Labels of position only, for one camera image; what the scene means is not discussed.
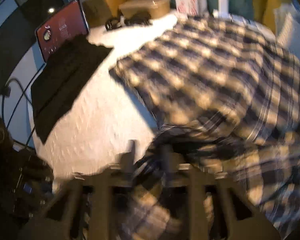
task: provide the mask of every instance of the plaid shirt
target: plaid shirt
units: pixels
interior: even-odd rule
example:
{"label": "plaid shirt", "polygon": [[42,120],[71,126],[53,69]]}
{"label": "plaid shirt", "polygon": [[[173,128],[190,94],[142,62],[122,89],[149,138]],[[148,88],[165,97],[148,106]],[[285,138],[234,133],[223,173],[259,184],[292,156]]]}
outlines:
{"label": "plaid shirt", "polygon": [[[123,239],[182,231],[163,196],[160,145],[242,185],[287,236],[300,219],[300,62],[276,43],[214,18],[179,21],[112,70],[154,115],[160,133],[138,168]],[[143,178],[140,174],[150,174]],[[205,201],[211,219],[209,199]]]}

